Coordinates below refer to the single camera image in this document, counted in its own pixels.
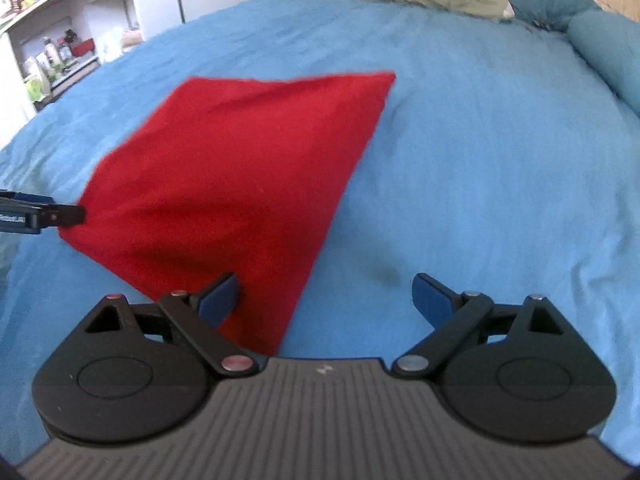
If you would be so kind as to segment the white shelf desk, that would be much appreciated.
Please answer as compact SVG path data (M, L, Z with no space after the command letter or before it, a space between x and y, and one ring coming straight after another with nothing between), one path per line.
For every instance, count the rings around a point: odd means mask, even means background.
M178 0L38 0L1 27L1 143L83 76L183 21ZM89 38L96 52L74 58Z

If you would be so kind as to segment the red box on shelf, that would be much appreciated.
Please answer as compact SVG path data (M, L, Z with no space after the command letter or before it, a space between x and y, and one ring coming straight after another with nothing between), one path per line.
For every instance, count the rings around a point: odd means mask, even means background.
M74 42L70 45L70 50L74 58L81 58L88 53L96 52L96 44L92 38L84 41Z

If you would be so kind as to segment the red knit sweater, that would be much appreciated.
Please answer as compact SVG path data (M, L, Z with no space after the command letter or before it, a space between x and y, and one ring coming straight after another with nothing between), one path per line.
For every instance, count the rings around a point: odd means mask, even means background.
M394 81L191 78L101 159L60 235L154 300L234 274L221 333L271 356Z

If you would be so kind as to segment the blue folded duvet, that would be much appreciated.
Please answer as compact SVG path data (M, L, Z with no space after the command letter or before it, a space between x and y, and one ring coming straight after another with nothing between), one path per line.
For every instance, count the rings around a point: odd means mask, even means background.
M602 10L574 16L567 37L612 90L639 114L639 24Z

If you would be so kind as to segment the blue bed sheet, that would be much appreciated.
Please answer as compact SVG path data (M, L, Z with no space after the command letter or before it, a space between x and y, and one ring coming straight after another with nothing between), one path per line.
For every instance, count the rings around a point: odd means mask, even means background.
M601 437L639 459L639 119L556 32L363 0L250 0L106 64L1 153L7 190L77 200L100 159L191 76L392 70L280 345L391 359L428 331L424 272L519 304L547 296L612 373Z

